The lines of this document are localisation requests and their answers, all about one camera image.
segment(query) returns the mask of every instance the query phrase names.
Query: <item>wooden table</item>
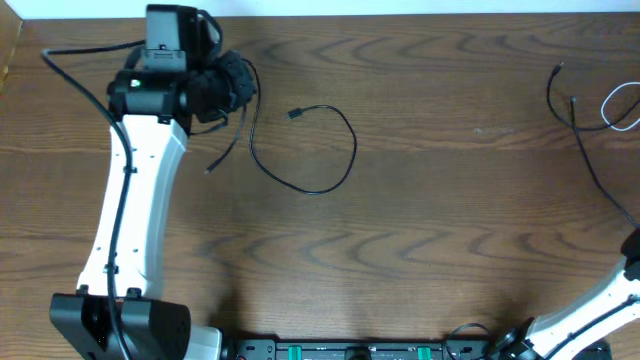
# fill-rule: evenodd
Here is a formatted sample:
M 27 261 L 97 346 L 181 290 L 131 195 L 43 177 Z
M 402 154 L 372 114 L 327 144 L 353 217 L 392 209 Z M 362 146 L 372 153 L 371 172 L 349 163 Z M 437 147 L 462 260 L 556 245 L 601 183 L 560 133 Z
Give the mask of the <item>wooden table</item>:
M 189 144 L 174 184 L 164 299 L 194 322 L 282 338 L 441 338 L 568 305 L 620 256 L 632 227 L 598 192 L 570 130 L 545 106 L 578 97 L 578 121 L 601 123 L 604 97 L 640 76 L 640 15 L 451 15 L 221 19 L 227 49 L 252 59 L 264 86 L 257 139 L 265 164 L 317 188 L 269 179 L 240 146 L 212 174 L 228 129 Z M 106 121 L 39 58 L 144 36 L 143 20 L 28 21 L 0 108 L 0 356 L 70 358 L 48 319 L 71 293 L 98 225 Z M 57 61 L 92 92 L 126 53 Z M 638 95 L 626 92 L 612 113 Z M 634 112 L 634 119 L 640 112 Z M 640 216 L 638 131 L 585 134 L 602 181 Z M 640 355 L 640 323 L 609 337 Z

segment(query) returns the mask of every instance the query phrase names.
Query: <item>green connector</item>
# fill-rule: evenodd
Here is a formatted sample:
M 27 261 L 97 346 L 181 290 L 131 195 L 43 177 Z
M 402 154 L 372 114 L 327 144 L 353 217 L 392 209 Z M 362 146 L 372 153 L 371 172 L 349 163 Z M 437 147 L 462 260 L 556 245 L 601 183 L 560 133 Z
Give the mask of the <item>green connector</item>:
M 426 346 L 419 347 L 418 360 L 431 360 L 431 348 Z
M 302 346 L 289 346 L 289 360 L 302 360 Z

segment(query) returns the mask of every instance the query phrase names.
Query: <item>black cable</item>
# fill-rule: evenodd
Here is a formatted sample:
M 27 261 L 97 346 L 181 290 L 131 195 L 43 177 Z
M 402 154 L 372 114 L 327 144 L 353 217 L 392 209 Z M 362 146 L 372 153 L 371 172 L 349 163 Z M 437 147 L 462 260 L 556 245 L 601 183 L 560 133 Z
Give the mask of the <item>black cable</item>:
M 578 143 L 578 147 L 580 147 L 582 158 L 584 159 L 585 164 L 587 164 L 587 169 L 589 169 L 589 174 L 591 174 L 591 179 L 593 180 L 594 184 L 596 184 L 598 189 L 600 189 L 600 191 L 602 192 L 602 195 L 604 195 L 604 197 L 607 200 L 609 200 L 616 208 L 618 208 L 618 210 L 620 210 L 620 212 L 627 219 L 629 219 L 629 222 L 631 222 L 633 227 L 637 228 L 638 223 L 636 222 L 636 220 L 633 218 L 633 216 L 631 216 L 631 214 L 629 214 L 627 209 L 625 209 L 622 205 L 620 205 L 620 203 L 613 196 L 611 196 L 611 194 L 607 191 L 607 189 L 605 189 L 604 186 L 602 186 L 602 184 L 600 183 L 600 180 L 598 179 L 598 176 L 596 175 L 596 172 L 593 170 L 593 166 L 591 166 L 591 161 L 589 160 L 589 156 L 587 156 L 587 151 L 585 150 L 584 145 L 582 144 L 582 139 L 580 138 L 580 131 L 576 126 L 575 103 L 576 103 L 576 98 L 572 96 L 571 97 L 571 128 L 573 129 L 573 134 L 576 136 L 576 141 Z
M 580 330 L 574 332 L 574 333 L 570 333 L 566 339 L 562 340 L 561 343 L 559 343 L 555 348 L 553 348 L 553 350 L 549 353 L 549 355 L 547 355 L 544 360 L 551 360 L 554 356 L 556 356 L 556 354 L 558 352 L 560 352 L 560 350 L 562 350 L 565 346 L 567 346 L 570 342 L 572 342 L 573 340 L 577 339 L 580 335 L 584 334 L 585 332 L 589 331 L 591 328 L 593 328 L 594 326 L 600 324 L 601 322 L 607 320 L 608 318 L 612 317 L 613 315 L 619 313 L 620 311 L 628 308 L 629 306 L 632 306 L 634 304 L 636 304 L 639 300 L 633 296 L 630 296 L 625 302 L 623 302 L 622 304 L 614 307 L 613 309 L 607 311 L 606 313 L 598 316 L 597 318 L 591 320 L 590 322 L 588 322 L 585 326 L 581 327 Z
M 238 142 L 238 139 L 240 138 L 240 133 L 242 132 L 242 128 L 244 128 L 244 123 L 246 118 L 247 118 L 247 105 L 242 107 L 240 124 L 238 124 L 238 130 L 236 131 L 236 136 L 233 138 L 233 141 L 231 141 L 231 144 L 229 144 L 229 147 L 227 147 L 227 150 L 224 152 L 224 154 L 222 154 L 216 161 L 214 161 L 213 163 L 211 163 L 211 165 L 209 165 L 209 167 L 204 171 L 205 174 L 211 173 L 213 169 L 215 169 L 218 165 L 220 165 L 222 160 L 224 160 L 227 157 L 227 155 L 229 155 L 229 153 L 233 149 L 233 146 Z
M 453 330 L 451 333 L 449 333 L 449 335 L 447 335 L 447 337 L 444 339 L 444 343 L 442 345 L 442 347 L 445 348 L 445 350 L 447 350 L 447 354 L 449 354 L 449 356 L 453 359 L 453 360 L 458 360 L 458 358 L 455 357 L 455 355 L 453 355 L 453 352 L 451 351 L 451 347 L 449 347 L 449 340 L 451 340 L 451 337 L 453 337 L 454 335 L 456 335 L 457 333 L 466 330 L 466 329 L 472 329 L 472 328 L 478 328 L 478 329 L 482 329 L 484 330 L 489 337 L 493 338 L 493 334 L 491 333 L 491 331 L 489 331 L 489 329 L 487 329 L 484 325 L 482 324 L 478 324 L 478 323 L 468 323 L 468 324 L 464 324 L 461 326 L 458 326 L 455 330 Z M 482 351 L 482 356 L 475 358 L 473 360 L 482 360 L 487 358 L 487 349 L 489 348 L 489 346 L 486 346 L 485 349 Z
M 118 341 L 118 345 L 120 346 L 120 350 L 122 351 L 122 355 L 126 360 L 131 360 L 131 353 L 129 352 L 129 348 L 124 339 L 124 335 L 121 329 L 120 317 L 117 316 L 117 308 L 116 308 L 116 286 L 115 286 L 115 258 L 116 258 L 116 248 L 118 244 L 118 236 L 120 234 L 120 225 L 122 224 L 122 216 L 124 212 L 124 206 L 127 200 L 127 193 L 129 192 L 129 183 L 131 181 L 131 174 L 134 172 L 132 165 L 132 155 L 131 155 L 131 147 L 129 146 L 129 142 L 125 137 L 122 129 L 116 123 L 116 120 L 101 103 L 96 99 L 96 97 L 89 92 L 84 86 L 78 83 L 74 78 L 64 72 L 60 67 L 58 67 L 53 60 L 51 60 L 50 55 L 74 55 L 74 54 L 93 54 L 100 53 L 106 51 L 116 51 L 121 49 L 127 49 L 131 47 L 136 47 L 143 45 L 144 41 L 136 41 L 133 43 L 120 44 L 115 46 L 108 47 L 99 47 L 99 48 L 90 48 L 90 49 L 66 49 L 66 50 L 50 50 L 44 49 L 42 50 L 42 58 L 44 62 L 49 65 L 49 67 L 58 75 L 60 75 L 65 81 L 71 84 L 74 88 L 76 88 L 80 93 L 82 93 L 88 100 L 91 102 L 98 111 L 107 119 L 109 125 L 113 128 L 118 139 L 122 144 L 122 149 L 125 155 L 125 166 L 124 166 L 124 178 L 122 181 L 122 190 L 120 191 L 120 200 L 118 201 L 118 208 L 116 210 L 116 215 L 113 223 L 113 231 L 111 233 L 111 242 L 109 244 L 109 256 L 107 259 L 107 306 L 109 309 L 109 319 L 111 321 L 111 327 L 113 328 L 113 332 Z
M 575 96 L 572 96 L 570 98 L 570 103 L 571 103 L 570 104 L 571 105 L 571 122 L 570 123 L 567 122 L 565 119 L 563 119 L 560 115 L 558 115 L 558 113 L 553 108 L 553 105 L 551 104 L 551 97 L 550 97 L 551 83 L 553 82 L 553 78 L 556 75 L 558 75 L 558 73 L 560 72 L 561 69 L 562 69 L 562 63 L 559 64 L 559 65 L 556 65 L 556 67 L 551 72 L 551 76 L 549 77 L 549 81 L 547 82 L 547 105 L 549 106 L 549 109 L 551 110 L 551 113 L 555 116 L 555 118 L 560 123 L 562 123 L 563 125 L 571 128 L 573 130 L 573 134 L 576 137 L 576 142 L 578 143 L 578 147 L 580 148 L 580 152 L 582 154 L 582 158 L 584 159 L 584 162 L 587 165 L 587 169 L 589 170 L 589 174 L 591 175 L 591 179 L 593 180 L 593 182 L 596 185 L 596 187 L 598 187 L 600 192 L 602 192 L 602 195 L 604 195 L 604 197 L 607 200 L 609 200 L 609 202 L 611 202 L 611 204 L 613 204 L 613 206 L 615 206 L 629 220 L 629 222 L 633 225 L 634 228 L 638 228 L 638 223 L 633 218 L 633 216 L 629 213 L 629 211 L 627 211 L 627 209 L 625 209 L 607 191 L 607 189 L 605 189 L 605 187 L 602 185 L 602 183 L 598 179 L 598 176 L 596 175 L 596 172 L 593 169 L 593 166 L 591 165 L 591 161 L 589 160 L 589 156 L 587 155 L 587 151 L 584 148 L 584 145 L 582 143 L 582 139 L 580 138 L 580 132 L 581 131 L 600 131 L 600 130 L 608 129 L 608 128 L 612 127 L 612 126 L 615 126 L 616 124 L 618 124 L 619 122 L 624 120 L 631 113 L 631 111 L 633 111 L 633 109 L 635 109 L 636 106 L 638 106 L 638 104 L 640 104 L 640 98 L 620 118 L 616 119 L 615 121 L 612 121 L 609 124 L 602 125 L 602 126 L 597 126 L 597 127 L 585 127 L 585 128 L 579 127 L 579 126 L 576 125 L 576 114 L 575 114 L 576 98 L 575 98 Z
M 356 152 L 358 150 L 358 138 L 356 137 L 356 133 L 355 131 L 353 131 L 353 128 L 351 127 L 351 124 L 349 123 L 349 120 L 347 120 L 347 117 L 337 108 L 331 106 L 331 105 L 314 105 L 314 106 L 310 106 L 304 109 L 294 109 L 292 111 L 289 112 L 289 119 L 293 119 L 295 117 L 298 117 L 300 115 L 302 115 L 304 112 L 309 111 L 309 110 L 313 110 L 313 109 L 330 109 L 335 111 L 336 113 L 338 113 L 338 115 L 340 115 L 342 117 L 342 120 L 344 120 L 344 123 L 347 124 L 347 127 L 349 128 L 349 131 L 351 132 L 351 135 L 353 136 L 353 153 L 351 154 L 351 160 L 349 161 L 349 166 L 347 167 L 347 171 L 345 171 L 344 175 L 342 176 L 342 178 L 333 186 L 331 186 L 330 188 L 324 189 L 324 190 L 305 190 L 302 189 L 296 185 L 293 185 L 287 181 L 282 180 L 281 178 L 277 177 L 276 175 L 274 175 L 271 171 L 269 171 L 264 165 L 262 165 L 262 163 L 260 162 L 260 160 L 258 160 L 258 157 L 256 155 L 255 149 L 254 149 L 254 144 L 253 144 L 253 140 L 255 138 L 255 132 L 256 132 L 256 125 L 258 123 L 258 116 L 260 114 L 260 102 L 262 100 L 262 89 L 260 87 L 260 77 L 258 76 L 258 70 L 256 69 L 256 67 L 253 65 L 253 63 L 251 61 L 249 61 L 248 59 L 243 59 L 248 65 L 249 67 L 251 67 L 251 70 L 253 70 L 253 74 L 255 75 L 256 78 L 256 88 L 258 90 L 257 92 L 257 102 L 256 102 L 256 110 L 253 114 L 253 122 L 251 124 L 251 130 L 249 132 L 249 153 L 251 154 L 251 157 L 253 158 L 253 160 L 256 162 L 256 165 L 258 165 L 258 167 L 265 173 L 267 174 L 270 178 L 276 180 L 277 182 L 281 183 L 282 185 L 291 188 L 295 191 L 301 192 L 303 194 L 306 195 L 321 195 L 321 194 L 326 194 L 330 191 L 335 190 L 336 188 L 338 188 L 338 186 L 342 185 L 342 183 L 344 183 L 344 181 L 347 179 L 347 176 L 349 176 L 349 173 L 351 172 L 351 168 L 353 167 L 353 162 L 356 159 Z
M 198 132 L 192 132 L 190 133 L 190 135 L 204 135 L 204 134 L 210 134 L 214 131 L 218 131 L 220 129 L 224 129 L 225 127 L 227 127 L 227 125 L 229 124 L 229 116 L 227 115 L 226 112 L 218 109 L 218 111 L 220 111 L 221 115 L 222 115 L 222 122 L 213 125 L 212 127 L 208 128 L 207 130 L 204 131 L 198 131 Z
M 205 66 L 209 66 L 218 57 L 218 54 L 220 54 L 220 50 L 222 50 L 222 39 L 223 39 L 222 27 L 220 26 L 220 24 L 218 24 L 216 19 L 213 18 L 213 16 L 209 15 L 209 13 L 206 10 L 199 9 L 198 15 L 202 16 L 218 32 L 218 42 L 215 43 L 215 45 L 213 46 L 213 49 L 209 51 L 209 54 L 207 54 L 204 57 Z
M 549 81 L 547 81 L 547 106 L 549 107 L 549 110 L 551 110 L 551 113 L 553 114 L 553 116 L 560 123 L 562 123 L 564 126 L 566 126 L 568 128 L 572 128 L 571 124 L 567 120 L 562 118 L 562 116 L 560 116 L 558 114 L 558 112 L 555 110 L 555 108 L 553 107 L 553 104 L 551 104 L 551 84 L 553 83 L 553 79 L 556 77 L 556 75 L 558 75 L 560 70 L 562 70 L 562 66 L 563 65 L 564 65 L 564 63 L 560 63 L 560 64 L 556 65 L 556 67 L 553 68 L 553 71 L 551 72 L 551 76 L 549 77 Z M 596 127 L 577 127 L 577 129 L 578 129 L 578 131 L 600 131 L 600 130 L 608 129 L 608 128 L 612 127 L 612 126 L 616 126 L 621 121 L 623 121 L 627 116 L 629 116 L 629 114 L 631 114 L 631 112 L 639 104 L 640 104 L 640 98 L 638 98 L 638 100 L 636 100 L 636 102 L 633 103 L 633 105 L 631 105 L 629 110 L 627 110 L 624 114 L 622 114 L 622 116 L 618 117 L 618 119 L 612 121 L 609 124 L 604 124 L 604 125 L 600 125 L 600 126 L 596 126 Z
M 127 60 L 125 61 L 123 66 L 124 69 L 133 70 L 136 67 L 138 61 L 142 57 L 142 49 L 143 46 L 138 46 L 129 53 L 129 56 L 127 56 Z

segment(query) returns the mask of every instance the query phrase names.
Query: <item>cable connector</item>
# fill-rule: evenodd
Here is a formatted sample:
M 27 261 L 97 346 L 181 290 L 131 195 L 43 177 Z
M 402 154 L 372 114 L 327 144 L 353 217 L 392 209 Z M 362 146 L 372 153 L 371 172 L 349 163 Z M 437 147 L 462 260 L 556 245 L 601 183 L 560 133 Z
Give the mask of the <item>cable connector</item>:
M 562 70 L 562 67 L 564 66 L 564 61 L 561 62 L 560 64 L 556 65 L 556 67 L 553 68 L 553 71 L 551 72 L 551 76 L 556 76 L 558 75 L 558 73 L 560 72 L 560 70 Z
M 300 108 L 295 108 L 291 111 L 289 111 L 287 113 L 287 116 L 285 116 L 286 120 L 293 120 L 295 118 L 297 118 L 298 116 L 302 115 L 302 113 L 304 113 L 304 111 L 302 111 L 302 109 Z

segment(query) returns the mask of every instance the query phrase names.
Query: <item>black mount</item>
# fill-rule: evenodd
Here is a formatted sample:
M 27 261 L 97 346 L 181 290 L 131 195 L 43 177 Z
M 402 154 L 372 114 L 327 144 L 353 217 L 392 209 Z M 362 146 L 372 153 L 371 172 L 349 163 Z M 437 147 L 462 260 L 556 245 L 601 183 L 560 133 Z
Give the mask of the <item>black mount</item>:
M 186 306 L 137 297 L 126 297 L 118 305 L 125 341 L 134 359 L 184 357 L 191 332 Z M 49 318 L 84 359 L 122 358 L 106 296 L 88 295 L 86 288 L 76 295 L 55 294 Z
M 175 119 L 187 136 L 192 115 L 201 123 L 226 120 L 256 87 L 240 54 L 218 56 L 221 32 L 203 10 L 149 5 L 145 48 L 133 50 L 109 84 L 109 110 L 118 120 L 126 114 L 157 115 L 166 124 Z M 140 57 L 144 65 L 136 70 Z
M 640 229 L 636 229 L 622 244 L 622 255 L 627 258 L 624 277 L 629 281 L 640 280 Z

